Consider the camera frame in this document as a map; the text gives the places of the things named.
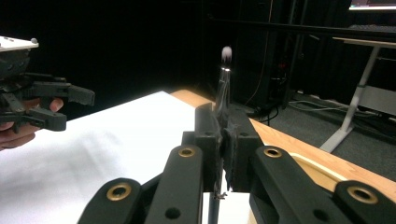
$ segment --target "dark floor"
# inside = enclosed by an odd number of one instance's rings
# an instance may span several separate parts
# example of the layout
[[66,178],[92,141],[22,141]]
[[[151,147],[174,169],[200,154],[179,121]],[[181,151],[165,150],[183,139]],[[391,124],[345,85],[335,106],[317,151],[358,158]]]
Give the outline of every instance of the dark floor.
[[[341,127],[346,112],[340,110],[346,109],[323,110],[324,107],[307,102],[340,106],[297,93],[286,109],[279,109],[278,115],[269,124],[283,133],[320,147]],[[396,121],[384,121],[376,115],[367,117],[359,113],[353,124],[355,128],[332,154],[396,181]]]

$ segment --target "white surface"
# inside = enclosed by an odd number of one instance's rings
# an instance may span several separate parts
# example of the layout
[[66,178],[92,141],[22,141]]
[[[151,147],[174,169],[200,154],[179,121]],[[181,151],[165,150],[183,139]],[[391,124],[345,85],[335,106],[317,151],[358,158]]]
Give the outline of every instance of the white surface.
[[0,36],[0,52],[15,49],[31,49],[37,47],[38,44],[34,44],[32,41]]
[[[143,184],[161,173],[193,127],[193,107],[157,92],[69,121],[64,132],[39,131],[27,145],[0,152],[0,223],[76,223],[107,181]],[[246,223],[248,196],[229,195],[219,223]]]

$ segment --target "white table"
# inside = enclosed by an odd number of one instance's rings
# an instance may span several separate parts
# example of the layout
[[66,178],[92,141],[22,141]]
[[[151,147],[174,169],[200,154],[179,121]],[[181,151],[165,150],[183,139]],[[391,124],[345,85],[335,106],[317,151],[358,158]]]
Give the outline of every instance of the white table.
[[[144,184],[161,173],[193,127],[192,106],[157,92],[71,120],[64,132],[41,130],[25,146],[0,152],[0,223],[76,223],[107,181]],[[247,223],[248,195],[229,195],[219,223]]]
[[381,50],[381,48],[396,49],[396,43],[345,38],[335,39],[343,40],[346,44],[371,46],[373,47],[373,50],[370,54],[369,60],[367,61],[366,67],[364,68],[363,74],[361,75],[361,80],[356,87],[355,93],[353,94],[342,126],[320,147],[327,152],[332,152],[335,150],[335,148],[352,131],[353,125],[351,122],[358,105],[363,105],[368,108],[396,115],[396,92],[382,90],[366,85],[367,80],[369,79],[373,70],[378,52]]

